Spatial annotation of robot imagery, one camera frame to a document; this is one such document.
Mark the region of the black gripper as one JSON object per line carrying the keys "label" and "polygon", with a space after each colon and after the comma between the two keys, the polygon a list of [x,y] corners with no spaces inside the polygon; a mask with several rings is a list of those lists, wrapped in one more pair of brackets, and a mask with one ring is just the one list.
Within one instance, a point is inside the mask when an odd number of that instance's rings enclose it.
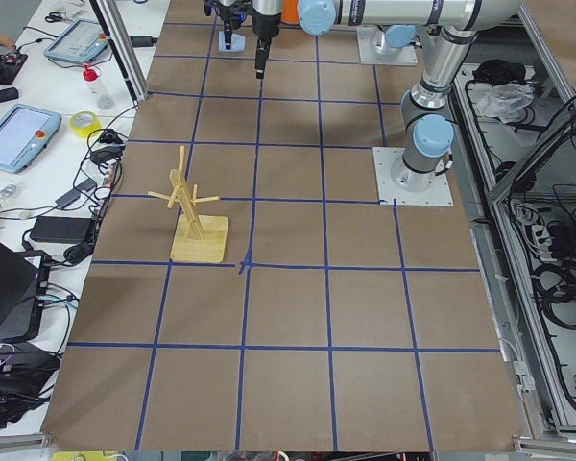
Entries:
{"label": "black gripper", "polygon": [[232,47],[232,30],[241,27],[242,19],[242,2],[239,0],[220,0],[219,16],[224,23],[224,48],[230,51]]}
{"label": "black gripper", "polygon": [[252,30],[258,37],[255,50],[255,78],[263,80],[269,58],[272,39],[279,34],[281,13],[274,15],[252,13]]}

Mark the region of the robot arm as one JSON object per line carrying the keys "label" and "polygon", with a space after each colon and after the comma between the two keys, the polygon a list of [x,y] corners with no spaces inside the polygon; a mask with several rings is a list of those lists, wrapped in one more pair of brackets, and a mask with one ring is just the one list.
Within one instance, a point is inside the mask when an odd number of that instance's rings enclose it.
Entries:
{"label": "robot arm", "polygon": [[[220,48],[225,51],[236,51],[233,41],[234,33],[245,19],[252,18],[252,30],[257,36],[256,53],[266,60],[273,39],[279,34],[279,24],[283,21],[285,1],[204,1],[204,14],[212,12],[222,20],[224,29]],[[348,14],[350,26],[361,25],[361,16],[366,7],[365,1],[297,1],[295,10],[297,21],[310,35],[325,34],[334,24],[339,24],[342,14]],[[388,27],[376,23],[380,30],[381,43],[391,48],[402,48],[412,43],[416,35],[414,25],[397,24]]]}
{"label": "robot arm", "polygon": [[517,13],[519,1],[299,1],[299,22],[311,36],[332,26],[439,26],[440,36],[421,75],[406,93],[401,110],[408,145],[391,167],[391,178],[409,192],[427,190],[454,138],[450,123],[436,112],[478,33]]}

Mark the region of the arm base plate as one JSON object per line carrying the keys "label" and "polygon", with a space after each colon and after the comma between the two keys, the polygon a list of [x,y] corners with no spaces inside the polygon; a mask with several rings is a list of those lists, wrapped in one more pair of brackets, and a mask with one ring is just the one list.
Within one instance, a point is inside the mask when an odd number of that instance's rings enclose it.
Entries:
{"label": "arm base plate", "polygon": [[433,172],[416,173],[403,162],[403,148],[374,147],[378,202],[386,206],[453,206],[441,161]]}
{"label": "arm base plate", "polygon": [[415,25],[368,26],[357,28],[361,64],[416,66],[418,58],[413,44]]}

